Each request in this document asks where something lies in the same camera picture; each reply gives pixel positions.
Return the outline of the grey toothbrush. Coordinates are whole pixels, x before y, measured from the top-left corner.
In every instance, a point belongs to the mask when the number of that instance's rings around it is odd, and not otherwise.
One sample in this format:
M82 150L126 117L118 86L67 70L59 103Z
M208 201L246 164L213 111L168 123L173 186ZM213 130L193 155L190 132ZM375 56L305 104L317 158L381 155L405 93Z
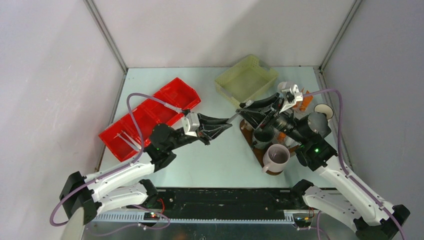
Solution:
M235 114L234 114L232 117L230 117L230 118L226 121L226 123L227 123L227 124L230 124L230 123L231 123L232 121L234 121L234 120L237 118L237 116L240 114L241 109L247 108L247 107L251 106L253 103L254 103L254 101L253 101L253 100L248 100L247 102L244 102L244 106L242 106L241 108L237 109L237 110L235 111Z

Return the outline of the dark green mug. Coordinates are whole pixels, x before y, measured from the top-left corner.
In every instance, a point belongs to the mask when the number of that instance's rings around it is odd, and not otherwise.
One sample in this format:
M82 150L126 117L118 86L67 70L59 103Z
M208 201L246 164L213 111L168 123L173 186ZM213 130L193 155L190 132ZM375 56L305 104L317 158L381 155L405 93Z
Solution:
M272 128L266 128L261 131L255 130L252 134L252 149L264 150L273 144L275 132Z

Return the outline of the cream plastic basket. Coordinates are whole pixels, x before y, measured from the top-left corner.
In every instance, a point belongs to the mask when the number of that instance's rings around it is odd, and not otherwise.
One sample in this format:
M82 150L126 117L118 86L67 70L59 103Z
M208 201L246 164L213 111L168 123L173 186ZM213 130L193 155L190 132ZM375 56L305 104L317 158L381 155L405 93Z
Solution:
M279 73L263 60L249 54L224 71L215 80L216 91L238 108L255 100L272 87Z

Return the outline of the orange toothpaste tube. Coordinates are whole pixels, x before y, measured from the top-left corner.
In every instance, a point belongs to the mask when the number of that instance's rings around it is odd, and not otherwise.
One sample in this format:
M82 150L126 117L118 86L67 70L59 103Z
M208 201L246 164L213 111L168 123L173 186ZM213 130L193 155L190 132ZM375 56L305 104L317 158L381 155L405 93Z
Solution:
M299 102L296 105L296 110L298 112L305 112L308 109L310 103L313 101L313 98L314 97L311 96L311 95L310 96L304 96L302 102Z

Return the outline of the pink white mug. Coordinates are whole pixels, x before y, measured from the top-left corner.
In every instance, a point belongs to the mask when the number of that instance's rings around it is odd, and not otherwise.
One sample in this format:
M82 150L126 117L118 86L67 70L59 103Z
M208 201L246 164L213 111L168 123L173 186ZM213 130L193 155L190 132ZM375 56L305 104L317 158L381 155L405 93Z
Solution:
M273 144L265 152L262 162L263 173L271 172L273 174L280 174L288 164L291 154L288 148L282 144Z

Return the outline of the white mug black handle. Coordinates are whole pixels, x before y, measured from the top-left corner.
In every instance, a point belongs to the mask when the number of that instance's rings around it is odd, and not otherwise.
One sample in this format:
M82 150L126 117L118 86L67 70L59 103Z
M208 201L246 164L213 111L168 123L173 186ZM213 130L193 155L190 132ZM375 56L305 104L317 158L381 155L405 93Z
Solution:
M332 107L330 107L328 104L320 103L317 104L314 109L314 112L316 113L322 113L326 116L327 121L330 121L334 117L334 110Z

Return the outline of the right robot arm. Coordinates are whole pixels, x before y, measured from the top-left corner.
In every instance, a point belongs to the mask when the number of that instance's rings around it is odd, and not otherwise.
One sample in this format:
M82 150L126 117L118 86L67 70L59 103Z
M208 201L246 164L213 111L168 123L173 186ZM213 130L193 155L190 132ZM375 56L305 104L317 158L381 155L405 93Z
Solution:
M288 110L291 94L242 102L237 113L255 131L276 130L299 143L295 155L299 163L330 182L345 201L325 196L317 186L303 179L294 187L291 204L322 211L350 228L360 240L391 240L397 234L406 237L403 225L410 211L402 204L385 200L361 180L327 141L331 132L331 111L313 110L297 118Z

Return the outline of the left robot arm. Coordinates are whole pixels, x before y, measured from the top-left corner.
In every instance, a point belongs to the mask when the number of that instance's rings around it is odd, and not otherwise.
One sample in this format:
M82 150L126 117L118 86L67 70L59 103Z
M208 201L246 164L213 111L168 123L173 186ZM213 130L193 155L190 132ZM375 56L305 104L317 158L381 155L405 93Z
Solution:
M86 176L79 171L72 173L59 196L58 206L63 207L69 219L82 209L84 225L103 212L124 206L153 208L158 202L157 190L150 180L142 177L166 168L176 158L175 149L196 141L209 145L232 127L232 121L232 118L187 111L180 128L159 123L149 136L150 144L142 147L133 160Z

